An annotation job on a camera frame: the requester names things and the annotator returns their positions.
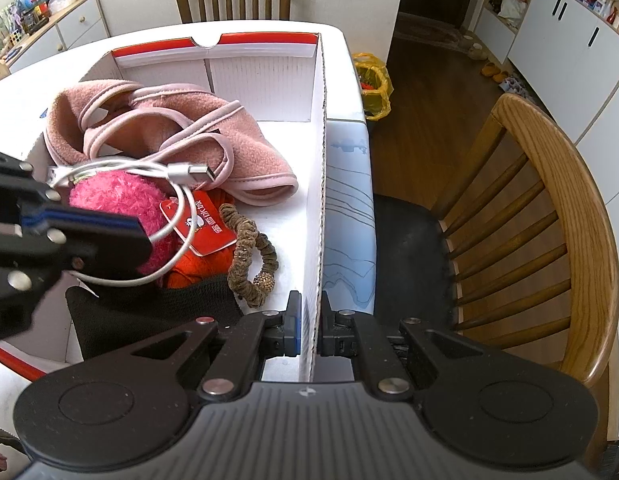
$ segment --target pink yarn ball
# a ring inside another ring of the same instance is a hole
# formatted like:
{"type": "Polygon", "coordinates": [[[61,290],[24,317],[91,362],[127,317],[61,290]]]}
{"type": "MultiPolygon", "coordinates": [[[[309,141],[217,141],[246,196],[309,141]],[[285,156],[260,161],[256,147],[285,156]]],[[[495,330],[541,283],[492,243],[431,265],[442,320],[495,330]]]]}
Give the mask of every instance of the pink yarn ball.
{"type": "MultiPolygon", "coordinates": [[[[70,205],[83,209],[138,217],[145,234],[151,235],[168,221],[158,205],[167,197],[155,184],[126,171],[102,171],[81,180],[70,192],[70,205]]],[[[142,266],[141,274],[160,269],[176,252],[173,235],[154,244],[154,250],[142,266]]]]}

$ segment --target cabinet door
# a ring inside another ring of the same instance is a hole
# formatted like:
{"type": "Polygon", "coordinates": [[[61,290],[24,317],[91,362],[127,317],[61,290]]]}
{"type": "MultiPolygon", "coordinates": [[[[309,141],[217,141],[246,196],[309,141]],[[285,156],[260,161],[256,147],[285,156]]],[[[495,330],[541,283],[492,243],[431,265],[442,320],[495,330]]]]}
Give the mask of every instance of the cabinet door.
{"type": "Polygon", "coordinates": [[[565,103],[571,101],[574,94],[583,91],[581,85],[571,88],[568,81],[573,71],[577,70],[578,60],[599,21],[576,0],[566,0],[561,2],[551,33],[544,42],[546,54],[542,58],[541,75],[543,92],[539,92],[539,97],[563,130],[567,124],[565,115],[569,115],[565,103]]]}
{"type": "Polygon", "coordinates": [[[32,43],[26,51],[10,65],[10,72],[14,73],[26,66],[32,65],[37,61],[52,57],[64,50],[61,37],[56,27],[52,27],[34,43],[32,43]]]}
{"type": "Polygon", "coordinates": [[[619,192],[619,88],[576,147],[608,203],[619,192]]]}
{"type": "Polygon", "coordinates": [[[587,12],[588,27],[577,40],[583,47],[576,62],[561,73],[563,96],[547,108],[557,124],[574,142],[583,134],[619,82],[619,35],[607,23],[587,12]]]}
{"type": "Polygon", "coordinates": [[[504,63],[516,35],[489,9],[483,9],[474,33],[499,62],[504,63]]]}
{"type": "Polygon", "coordinates": [[[87,33],[98,20],[101,14],[98,12],[96,0],[87,0],[72,10],[58,24],[59,32],[65,45],[74,44],[81,36],[87,33]]]}
{"type": "Polygon", "coordinates": [[[103,20],[98,20],[90,30],[88,30],[85,34],[83,34],[78,40],[70,48],[75,48],[76,46],[87,45],[88,43],[93,43],[94,41],[104,40],[107,38],[106,26],[103,23],[103,20]]]}
{"type": "Polygon", "coordinates": [[[548,54],[545,41],[564,1],[531,0],[508,56],[539,95],[545,83],[544,59],[548,54]]]}

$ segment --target red label with text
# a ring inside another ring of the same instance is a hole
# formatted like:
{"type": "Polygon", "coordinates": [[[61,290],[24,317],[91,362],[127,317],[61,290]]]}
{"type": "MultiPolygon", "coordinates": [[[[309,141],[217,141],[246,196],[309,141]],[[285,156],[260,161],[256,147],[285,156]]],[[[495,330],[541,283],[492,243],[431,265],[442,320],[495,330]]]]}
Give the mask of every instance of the red label with text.
{"type": "MultiPolygon", "coordinates": [[[[196,256],[206,256],[236,243],[236,234],[223,223],[218,209],[207,196],[207,193],[199,190],[194,191],[193,195],[198,215],[192,220],[189,205],[186,205],[181,221],[174,228],[181,240],[185,241],[190,226],[192,223],[195,224],[196,234],[190,246],[192,253],[196,256]]],[[[174,218],[177,209],[178,199],[175,197],[163,200],[160,203],[161,213],[168,221],[174,218]]]]}

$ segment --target hair scrunchie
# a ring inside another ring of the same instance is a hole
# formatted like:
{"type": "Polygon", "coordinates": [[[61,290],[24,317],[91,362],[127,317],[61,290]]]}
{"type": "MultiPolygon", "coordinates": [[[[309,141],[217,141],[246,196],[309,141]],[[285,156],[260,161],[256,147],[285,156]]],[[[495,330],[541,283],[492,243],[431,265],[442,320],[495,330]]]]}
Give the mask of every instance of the hair scrunchie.
{"type": "Polygon", "coordinates": [[[267,235],[258,232],[256,222],[241,215],[233,204],[221,204],[219,207],[221,219],[236,233],[236,249],[234,259],[228,271],[230,290],[247,302],[250,308],[261,308],[267,295],[274,290],[274,273],[278,270],[276,249],[267,235]],[[248,280],[248,269],[252,264],[254,247],[263,257],[263,267],[254,277],[254,282],[248,280]]]}

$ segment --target black cloth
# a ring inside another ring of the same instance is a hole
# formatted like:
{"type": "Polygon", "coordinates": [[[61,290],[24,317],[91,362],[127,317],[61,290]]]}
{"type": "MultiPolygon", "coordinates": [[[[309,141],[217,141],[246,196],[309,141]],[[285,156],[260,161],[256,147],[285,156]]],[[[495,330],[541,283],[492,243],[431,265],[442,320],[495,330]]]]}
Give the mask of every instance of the black cloth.
{"type": "Polygon", "coordinates": [[[455,322],[453,268],[438,220],[421,205],[374,195],[374,317],[390,332],[406,317],[440,328],[455,322]]]}
{"type": "Polygon", "coordinates": [[[187,323],[213,317],[219,326],[233,326],[243,315],[219,274],[184,288],[155,283],[126,288],[90,285],[65,292],[83,359],[116,350],[187,323]]]}

